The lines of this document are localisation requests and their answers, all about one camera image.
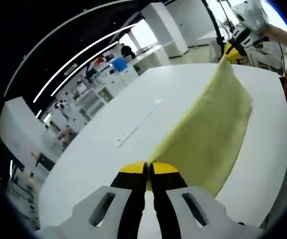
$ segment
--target ceiling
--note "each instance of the ceiling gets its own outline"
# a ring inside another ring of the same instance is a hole
[[[51,93],[65,79],[63,73],[74,63],[80,65],[98,51],[109,45],[112,37],[96,44],[75,61],[69,64],[42,93],[36,103],[34,98],[54,75],[74,55],[101,37],[120,29],[136,12],[150,2],[157,0],[130,0],[108,5],[88,12],[65,24],[29,52],[59,25],[84,12],[87,9],[108,4],[112,0],[75,0],[61,4],[43,1],[22,1],[5,4],[0,7],[0,113],[5,101],[22,96],[31,110],[36,114],[45,110],[52,101]],[[139,14],[133,24],[142,19]],[[26,57],[18,72],[15,71]],[[8,174],[10,153],[1,155],[0,174]]]

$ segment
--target window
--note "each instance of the window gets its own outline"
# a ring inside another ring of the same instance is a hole
[[[132,28],[132,33],[142,48],[158,42],[145,20],[139,21],[137,25]]]
[[[237,4],[242,3],[244,0],[229,0],[231,6],[235,6]],[[226,1],[222,1],[222,6],[228,16],[228,18],[233,22],[234,25],[238,24],[239,21],[238,19],[234,16],[232,10],[230,9],[229,5],[227,4]],[[208,1],[209,8],[213,12],[214,17],[220,21],[221,23],[224,22],[226,19],[226,16],[223,12],[222,7],[220,4],[217,2],[217,0],[209,0]],[[266,1],[266,0],[261,0],[261,4],[263,7],[263,10],[266,12],[268,15],[268,20],[269,23],[281,28],[284,31],[287,31],[287,25],[283,21],[282,17],[278,14],[277,11],[274,10],[274,8]]]

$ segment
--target floor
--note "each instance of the floor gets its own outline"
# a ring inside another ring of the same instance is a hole
[[[18,203],[15,201],[12,202],[14,202],[14,206],[16,208],[20,206],[19,203],[21,204],[21,207],[18,208],[18,210],[21,212],[20,215],[23,222],[33,231],[38,230],[40,228],[38,216],[38,197],[41,184],[34,178],[31,178],[30,173],[27,170],[23,170],[22,172],[17,170],[15,175],[18,178],[17,184],[10,180],[7,193],[9,195],[17,195],[16,191],[20,186],[26,192],[31,194],[29,199],[26,197],[21,197],[19,199],[19,196],[16,196],[13,198],[13,200],[16,200]]]
[[[209,63],[210,46],[191,47],[182,57],[171,58],[172,65],[191,64],[191,63]]]

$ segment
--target white column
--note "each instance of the white column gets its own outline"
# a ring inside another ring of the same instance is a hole
[[[201,0],[177,0],[168,4],[166,8],[188,47],[197,45],[198,38],[209,32],[213,32],[211,38],[216,37],[213,22]]]
[[[135,35],[133,34],[132,31],[128,32],[128,36],[130,37],[131,41],[134,42],[134,45],[136,46],[136,48],[138,49],[138,51],[142,48],[139,44],[139,42],[137,41]]]
[[[150,3],[142,10],[142,14],[168,57],[182,56],[188,51],[187,44],[163,3]]]

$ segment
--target white desk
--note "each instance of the white desk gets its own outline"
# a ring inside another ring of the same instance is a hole
[[[124,165],[147,160],[203,91],[216,67],[207,63],[152,68],[114,98],[50,172],[39,195],[41,226],[63,222],[76,203],[99,186],[110,185]],[[279,193],[287,167],[287,105],[275,73],[248,66],[233,68],[253,98],[253,110],[239,156],[216,199],[235,221],[259,226]],[[117,139],[156,99],[162,100],[158,108],[117,147]],[[139,238],[156,238],[151,200],[146,208],[140,228],[151,228]]]
[[[160,45],[140,54],[127,64],[129,67],[138,66],[142,72],[157,66],[171,65],[170,60]]]
[[[225,40],[229,40],[232,36],[231,33],[227,34],[227,32],[223,29],[223,28],[219,28],[221,36],[223,36],[225,38]],[[215,30],[199,37],[197,39],[196,45],[209,45],[211,44],[213,41],[216,42],[217,41],[217,32]]]

